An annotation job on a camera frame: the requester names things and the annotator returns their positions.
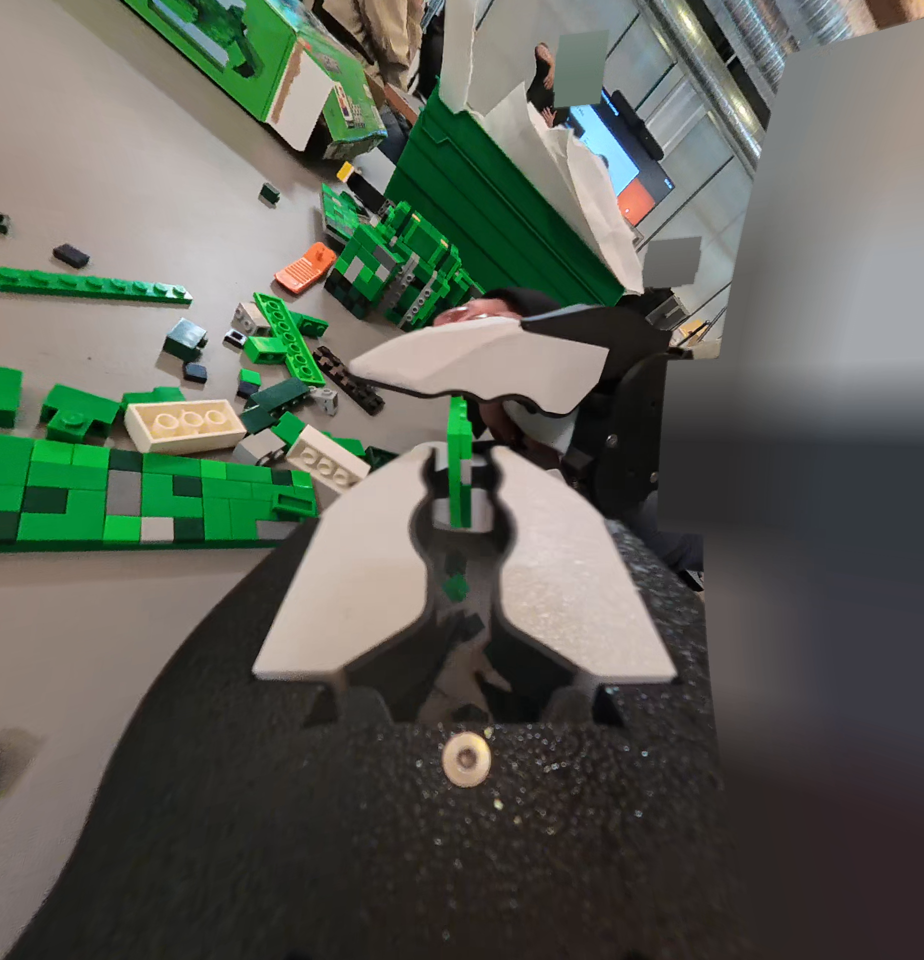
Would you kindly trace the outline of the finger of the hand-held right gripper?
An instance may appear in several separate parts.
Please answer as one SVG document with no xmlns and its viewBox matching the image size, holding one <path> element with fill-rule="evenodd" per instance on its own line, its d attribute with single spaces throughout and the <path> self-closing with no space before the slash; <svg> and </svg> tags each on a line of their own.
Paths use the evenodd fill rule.
<svg viewBox="0 0 924 960">
<path fill-rule="evenodd" d="M 348 362 L 353 377 L 422 399 L 516 401 L 547 417 L 572 413 L 607 367 L 594 317 L 480 317 L 402 334 Z"/>
<path fill-rule="evenodd" d="M 525 438 L 559 454 L 565 454 L 572 444 L 579 408 L 566 415 L 550 416 L 533 413 L 525 404 L 516 400 L 505 400 L 503 410 Z"/>
</svg>

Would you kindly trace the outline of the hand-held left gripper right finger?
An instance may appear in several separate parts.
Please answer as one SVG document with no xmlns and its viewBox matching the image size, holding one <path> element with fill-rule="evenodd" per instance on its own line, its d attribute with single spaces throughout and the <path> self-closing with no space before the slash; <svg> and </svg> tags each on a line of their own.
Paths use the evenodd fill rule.
<svg viewBox="0 0 924 960">
<path fill-rule="evenodd" d="M 603 516 L 515 451 L 490 455 L 509 531 L 492 596 L 498 628 L 598 685 L 670 683 L 672 656 Z"/>
</svg>

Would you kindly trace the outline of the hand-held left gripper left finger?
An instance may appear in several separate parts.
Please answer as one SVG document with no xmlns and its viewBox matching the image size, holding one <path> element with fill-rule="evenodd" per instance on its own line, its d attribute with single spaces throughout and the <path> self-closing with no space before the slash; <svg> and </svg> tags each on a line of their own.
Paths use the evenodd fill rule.
<svg viewBox="0 0 924 960">
<path fill-rule="evenodd" d="M 261 681 L 348 687 L 432 609 L 413 522 L 439 442 L 370 473 L 322 515 L 252 665 Z"/>
</svg>

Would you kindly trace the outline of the small green tiled plate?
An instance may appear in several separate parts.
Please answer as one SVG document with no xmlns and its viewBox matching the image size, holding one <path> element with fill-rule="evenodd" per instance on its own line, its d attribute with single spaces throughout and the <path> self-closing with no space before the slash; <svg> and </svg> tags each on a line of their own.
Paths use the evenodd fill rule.
<svg viewBox="0 0 924 960">
<path fill-rule="evenodd" d="M 447 510 L 450 529 L 489 534 L 495 523 L 492 465 L 476 453 L 468 404 L 452 396 L 446 424 Z"/>
</svg>

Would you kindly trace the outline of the person's right hand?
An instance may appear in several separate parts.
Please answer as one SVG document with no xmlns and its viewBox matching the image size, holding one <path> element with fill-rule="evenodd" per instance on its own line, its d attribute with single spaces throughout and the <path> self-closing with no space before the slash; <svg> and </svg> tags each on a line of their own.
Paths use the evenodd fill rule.
<svg viewBox="0 0 924 960">
<path fill-rule="evenodd" d="M 440 328 L 451 324 L 484 318 L 520 319 L 524 315 L 506 299 L 501 297 L 478 297 L 444 310 L 434 318 L 432 327 Z"/>
</svg>

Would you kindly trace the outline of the green brick cube model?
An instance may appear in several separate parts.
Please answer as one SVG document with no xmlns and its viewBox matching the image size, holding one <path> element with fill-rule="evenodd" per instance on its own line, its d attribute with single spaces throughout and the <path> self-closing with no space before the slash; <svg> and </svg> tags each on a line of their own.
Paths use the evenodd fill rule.
<svg viewBox="0 0 924 960">
<path fill-rule="evenodd" d="M 324 289 L 356 318 L 376 312 L 404 331 L 484 295 L 458 248 L 405 201 L 355 228 Z"/>
</svg>

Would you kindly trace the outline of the white brick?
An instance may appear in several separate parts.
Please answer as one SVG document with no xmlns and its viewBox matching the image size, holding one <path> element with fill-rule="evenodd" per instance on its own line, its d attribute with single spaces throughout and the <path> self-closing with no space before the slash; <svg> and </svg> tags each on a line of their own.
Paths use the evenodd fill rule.
<svg viewBox="0 0 924 960">
<path fill-rule="evenodd" d="M 292 469 L 309 473 L 314 481 L 339 496 L 371 473 L 367 462 L 312 425 L 303 427 L 286 451 L 285 461 Z"/>
</svg>

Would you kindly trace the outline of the green plastic crate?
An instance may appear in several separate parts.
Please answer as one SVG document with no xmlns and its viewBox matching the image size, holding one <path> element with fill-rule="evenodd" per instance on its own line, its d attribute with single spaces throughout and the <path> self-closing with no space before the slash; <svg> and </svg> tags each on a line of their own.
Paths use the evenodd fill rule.
<svg viewBox="0 0 924 960">
<path fill-rule="evenodd" d="M 435 93 L 386 187 L 458 248 L 486 290 L 529 288 L 561 306 L 613 306 L 628 291 L 472 119 Z"/>
</svg>

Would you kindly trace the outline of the green holed plate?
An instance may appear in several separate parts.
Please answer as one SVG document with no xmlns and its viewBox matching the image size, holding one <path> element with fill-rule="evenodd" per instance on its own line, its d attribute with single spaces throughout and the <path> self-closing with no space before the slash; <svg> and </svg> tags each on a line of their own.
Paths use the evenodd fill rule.
<svg viewBox="0 0 924 960">
<path fill-rule="evenodd" d="M 253 334 L 247 339 L 243 352 L 249 361 L 262 365 L 281 364 L 290 377 L 307 386 L 326 386 L 323 372 L 285 302 L 276 295 L 259 292 L 253 294 L 253 301 L 271 331 L 266 335 Z"/>
</svg>

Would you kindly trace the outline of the orange brick separator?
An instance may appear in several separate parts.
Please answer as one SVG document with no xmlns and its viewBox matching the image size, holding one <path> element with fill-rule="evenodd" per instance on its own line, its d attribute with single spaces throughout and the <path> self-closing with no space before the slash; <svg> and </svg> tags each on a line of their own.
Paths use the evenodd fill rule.
<svg viewBox="0 0 924 960">
<path fill-rule="evenodd" d="M 273 280 L 292 296 L 300 296 L 324 281 L 336 265 L 336 252 L 323 242 L 315 242 L 297 260 L 274 273 Z"/>
</svg>

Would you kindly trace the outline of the crumpled white paper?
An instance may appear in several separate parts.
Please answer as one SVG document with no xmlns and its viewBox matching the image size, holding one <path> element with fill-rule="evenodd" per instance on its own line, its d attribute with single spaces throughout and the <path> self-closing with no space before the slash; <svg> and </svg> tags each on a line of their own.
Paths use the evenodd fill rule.
<svg viewBox="0 0 924 960">
<path fill-rule="evenodd" d="M 443 104 L 452 114 L 473 120 L 613 277 L 628 291 L 642 294 L 643 263 L 605 165 L 571 131 L 547 127 L 527 102 L 523 84 L 487 116 L 470 110 L 477 4 L 447 1 L 444 12 Z"/>
</svg>

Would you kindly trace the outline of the cream brick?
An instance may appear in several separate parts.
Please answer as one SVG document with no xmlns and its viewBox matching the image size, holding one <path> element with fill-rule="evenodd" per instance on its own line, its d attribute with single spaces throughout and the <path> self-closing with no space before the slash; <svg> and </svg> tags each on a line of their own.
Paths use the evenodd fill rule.
<svg viewBox="0 0 924 960">
<path fill-rule="evenodd" d="M 168 455 L 231 450 L 247 434 L 226 399 L 132 403 L 124 425 L 139 452 Z"/>
</svg>

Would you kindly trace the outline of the dark green slope brick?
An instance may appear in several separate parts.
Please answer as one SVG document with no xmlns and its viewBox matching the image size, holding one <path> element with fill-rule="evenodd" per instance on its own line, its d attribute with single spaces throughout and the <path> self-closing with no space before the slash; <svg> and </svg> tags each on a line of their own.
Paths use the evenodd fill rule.
<svg viewBox="0 0 924 960">
<path fill-rule="evenodd" d="M 195 362 L 207 343 L 207 330 L 187 318 L 180 318 L 166 333 L 161 351 L 185 363 Z"/>
</svg>

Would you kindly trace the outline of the large green mosaic panel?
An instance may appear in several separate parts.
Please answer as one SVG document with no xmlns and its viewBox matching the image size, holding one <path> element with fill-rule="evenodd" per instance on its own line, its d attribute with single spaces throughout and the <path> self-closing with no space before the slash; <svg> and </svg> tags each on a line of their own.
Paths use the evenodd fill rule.
<svg viewBox="0 0 924 960">
<path fill-rule="evenodd" d="M 319 512 L 304 473 L 0 434 L 0 553 L 271 547 Z"/>
</svg>

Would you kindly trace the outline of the scattered small bricks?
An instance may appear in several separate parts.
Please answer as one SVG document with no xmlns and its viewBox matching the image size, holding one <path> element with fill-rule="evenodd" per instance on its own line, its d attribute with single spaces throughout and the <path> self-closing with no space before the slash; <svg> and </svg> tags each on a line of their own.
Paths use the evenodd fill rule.
<svg viewBox="0 0 924 960">
<path fill-rule="evenodd" d="M 353 237 L 355 229 L 359 225 L 376 225 L 381 222 L 388 210 L 393 208 L 390 200 L 385 199 L 381 194 L 370 197 L 372 190 L 369 186 L 353 187 L 353 193 L 339 195 L 328 186 L 323 189 L 322 212 L 323 225 L 327 234 L 336 240 L 348 243 Z M 298 326 L 304 341 L 308 345 L 307 338 L 318 339 L 322 337 L 327 329 L 327 324 L 319 318 L 311 317 L 290 311 L 292 320 Z M 249 337 L 243 336 L 239 330 L 231 329 L 226 335 L 226 342 L 231 342 L 239 346 L 243 351 L 245 343 Z M 18 371 L 12 373 L 12 377 L 6 383 L 11 381 L 9 386 L 0 386 L 0 427 L 11 427 L 15 425 L 16 412 L 19 405 L 17 396 L 21 390 L 21 374 L 16 376 Z M 308 390 L 308 397 L 315 399 L 315 394 L 322 388 L 315 388 L 304 384 L 301 380 L 294 378 Z M 72 398 L 63 390 L 59 393 L 56 390 L 46 399 L 46 405 L 43 406 L 40 414 L 41 420 L 48 423 L 48 436 L 53 440 L 70 440 L 82 442 L 88 436 L 108 436 L 112 424 L 117 416 L 125 414 L 127 406 L 133 403 L 153 403 L 169 402 L 170 391 L 168 388 L 158 388 L 151 391 L 150 394 L 126 394 L 120 403 L 113 406 L 113 401 L 105 398 L 88 394 L 84 391 L 72 393 Z M 390 462 L 395 454 L 389 451 L 367 448 L 367 453 L 357 453 L 358 456 L 367 456 L 371 468 L 383 466 Z"/>
</svg>

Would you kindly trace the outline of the long green plate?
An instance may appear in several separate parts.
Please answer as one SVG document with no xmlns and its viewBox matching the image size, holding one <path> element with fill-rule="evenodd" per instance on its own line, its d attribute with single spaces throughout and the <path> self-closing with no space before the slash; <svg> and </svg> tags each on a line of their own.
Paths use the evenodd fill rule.
<svg viewBox="0 0 924 960">
<path fill-rule="evenodd" d="M 9 267 L 0 267 L 0 293 L 150 305 L 192 304 L 192 295 L 182 285 Z"/>
</svg>

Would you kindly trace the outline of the green toy set box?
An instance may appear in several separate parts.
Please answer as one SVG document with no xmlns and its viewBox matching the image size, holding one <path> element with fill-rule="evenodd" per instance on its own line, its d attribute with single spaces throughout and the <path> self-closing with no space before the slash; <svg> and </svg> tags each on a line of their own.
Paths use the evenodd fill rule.
<svg viewBox="0 0 924 960">
<path fill-rule="evenodd" d="M 296 1 L 127 1 L 285 144 L 348 162 L 387 137 L 362 62 Z"/>
</svg>

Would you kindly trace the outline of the wall monitor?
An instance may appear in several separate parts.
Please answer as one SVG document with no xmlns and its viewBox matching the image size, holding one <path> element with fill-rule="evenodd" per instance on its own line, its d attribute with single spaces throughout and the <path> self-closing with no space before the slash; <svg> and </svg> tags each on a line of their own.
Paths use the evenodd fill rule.
<svg viewBox="0 0 924 960">
<path fill-rule="evenodd" d="M 638 227 L 672 193 L 661 146 L 620 91 L 603 88 L 598 102 L 571 107 L 566 123 L 602 158 L 616 205 L 631 227 Z"/>
</svg>

